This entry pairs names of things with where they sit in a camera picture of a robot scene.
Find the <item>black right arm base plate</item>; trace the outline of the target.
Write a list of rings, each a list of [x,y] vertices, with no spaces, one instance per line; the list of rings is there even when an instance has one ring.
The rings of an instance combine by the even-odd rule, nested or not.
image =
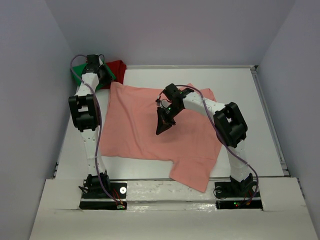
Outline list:
[[[216,198],[215,206],[218,210],[241,210],[241,209],[263,209],[263,204],[258,191],[251,198],[256,190],[257,183],[254,181],[241,193],[231,189],[230,181],[219,181],[214,183],[213,195]]]

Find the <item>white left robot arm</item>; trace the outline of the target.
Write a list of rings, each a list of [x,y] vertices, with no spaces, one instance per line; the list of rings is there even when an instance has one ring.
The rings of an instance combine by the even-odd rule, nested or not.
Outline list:
[[[75,95],[68,98],[71,119],[80,132],[87,160],[87,178],[80,189],[101,198],[111,197],[111,182],[99,154],[102,114],[96,95],[99,85],[110,83],[106,64],[100,54],[74,56],[70,62],[72,75],[80,81]]]

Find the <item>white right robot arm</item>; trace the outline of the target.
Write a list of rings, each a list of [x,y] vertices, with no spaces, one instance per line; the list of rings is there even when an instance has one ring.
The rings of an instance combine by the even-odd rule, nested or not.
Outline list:
[[[253,183],[250,164],[246,161],[245,139],[248,126],[234,102],[228,104],[210,100],[193,86],[171,83],[160,92],[157,99],[157,128],[159,135],[176,124],[174,118],[182,110],[191,110],[208,117],[218,140],[227,150],[230,164],[230,182],[227,190],[235,196],[242,196]]]

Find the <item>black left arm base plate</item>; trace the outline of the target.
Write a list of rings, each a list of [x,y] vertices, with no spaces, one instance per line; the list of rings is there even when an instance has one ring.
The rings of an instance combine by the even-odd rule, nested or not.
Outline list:
[[[102,189],[98,192],[89,192],[89,188],[84,183],[78,188],[81,190],[79,208],[82,210],[126,210],[127,209],[127,190],[126,181],[111,181],[108,196]]]

